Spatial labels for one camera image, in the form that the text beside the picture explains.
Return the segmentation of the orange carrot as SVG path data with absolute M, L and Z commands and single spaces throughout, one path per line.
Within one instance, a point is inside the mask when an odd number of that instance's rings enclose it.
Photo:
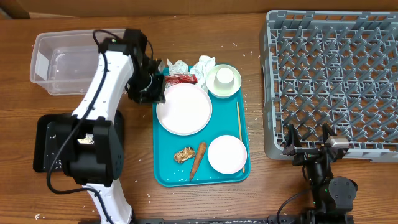
M 195 160 L 194 160 L 192 168 L 191 168 L 189 180 L 193 180 L 193 178 L 198 170 L 198 167 L 203 159 L 203 156 L 205 155 L 206 149 L 207 149 L 207 143 L 201 142 L 197 149 L 197 153 L 195 155 Z

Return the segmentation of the large pink plate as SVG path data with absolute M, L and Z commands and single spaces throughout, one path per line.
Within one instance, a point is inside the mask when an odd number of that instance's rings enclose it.
M 200 87 L 181 83 L 165 90 L 165 103 L 155 112 L 161 126 L 172 134 L 188 136 L 201 131 L 212 116 L 212 102 Z

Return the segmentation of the brown walnut food scrap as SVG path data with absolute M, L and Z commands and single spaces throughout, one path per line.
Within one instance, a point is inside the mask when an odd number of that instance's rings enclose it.
M 183 164 L 188 159 L 194 158 L 195 154 L 196 152 L 192 147 L 185 147 L 181 151 L 175 153 L 174 160 L 179 164 Z

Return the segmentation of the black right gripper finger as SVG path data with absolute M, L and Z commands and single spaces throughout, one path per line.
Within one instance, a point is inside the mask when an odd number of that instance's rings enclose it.
M 288 135 L 287 135 L 287 140 L 286 140 L 285 146 L 287 149 L 294 149 L 295 147 L 301 146 L 297 130 L 293 124 L 289 125 Z
M 325 146 L 331 146 L 331 141 L 329 140 L 329 137 L 331 136 L 336 136 L 336 133 L 332 128 L 329 126 L 329 124 L 325 123 L 322 125 L 322 131 L 323 131 L 323 143 Z

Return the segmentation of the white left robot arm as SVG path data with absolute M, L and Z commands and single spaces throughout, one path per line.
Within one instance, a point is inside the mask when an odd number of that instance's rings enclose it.
M 115 126 L 122 94 L 137 104 L 165 103 L 160 60 L 146 55 L 150 44 L 139 29 L 122 37 L 107 33 L 97 43 L 98 66 L 72 115 L 47 124 L 45 149 L 55 152 L 46 183 L 59 195 L 88 192 L 101 223 L 132 223 L 134 212 L 120 182 L 124 134 Z

